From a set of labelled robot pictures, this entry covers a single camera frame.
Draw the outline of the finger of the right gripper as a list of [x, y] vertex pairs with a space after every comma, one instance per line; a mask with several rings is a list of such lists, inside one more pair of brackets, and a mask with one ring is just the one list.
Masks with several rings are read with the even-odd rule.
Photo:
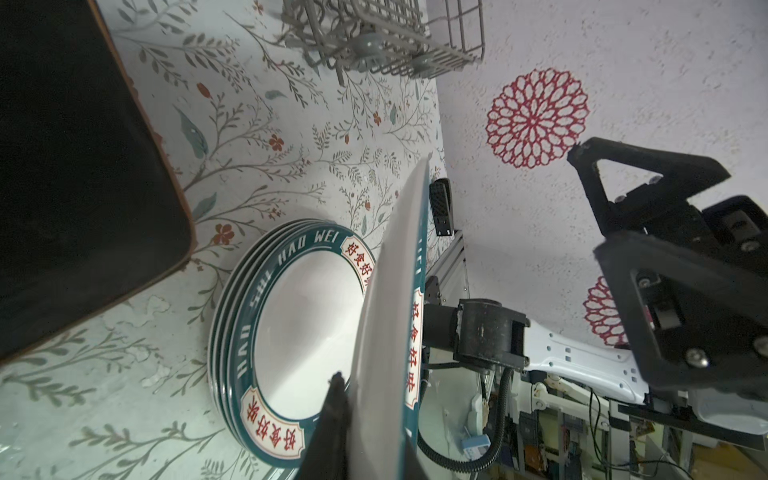
[[716, 160], [593, 137], [567, 154], [601, 234], [641, 231], [730, 178]]

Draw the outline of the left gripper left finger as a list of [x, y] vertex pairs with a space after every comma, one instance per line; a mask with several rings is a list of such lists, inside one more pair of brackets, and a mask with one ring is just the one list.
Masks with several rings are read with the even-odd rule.
[[347, 434], [350, 424], [351, 409], [345, 381], [337, 372], [329, 381], [315, 432], [295, 479], [347, 479]]

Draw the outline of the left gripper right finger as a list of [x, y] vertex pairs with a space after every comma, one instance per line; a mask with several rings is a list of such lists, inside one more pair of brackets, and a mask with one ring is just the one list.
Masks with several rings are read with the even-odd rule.
[[403, 472], [402, 480], [428, 480], [418, 456], [417, 449], [413, 446], [411, 439], [406, 437], [403, 446]]

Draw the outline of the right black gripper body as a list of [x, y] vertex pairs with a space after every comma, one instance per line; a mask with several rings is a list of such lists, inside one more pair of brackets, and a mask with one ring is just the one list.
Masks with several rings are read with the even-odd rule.
[[767, 215], [753, 200], [684, 205], [594, 255], [652, 388], [766, 395]]

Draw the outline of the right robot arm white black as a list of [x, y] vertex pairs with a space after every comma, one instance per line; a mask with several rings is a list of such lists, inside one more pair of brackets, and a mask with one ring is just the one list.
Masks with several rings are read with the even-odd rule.
[[754, 450], [767, 446], [767, 215], [735, 196], [690, 198], [729, 178], [716, 160], [591, 138], [567, 156], [604, 241], [591, 299], [628, 339], [568, 339], [489, 299], [439, 303], [427, 280], [425, 345], [473, 370], [509, 367], [579, 382], [616, 402], [610, 427], [657, 422]]

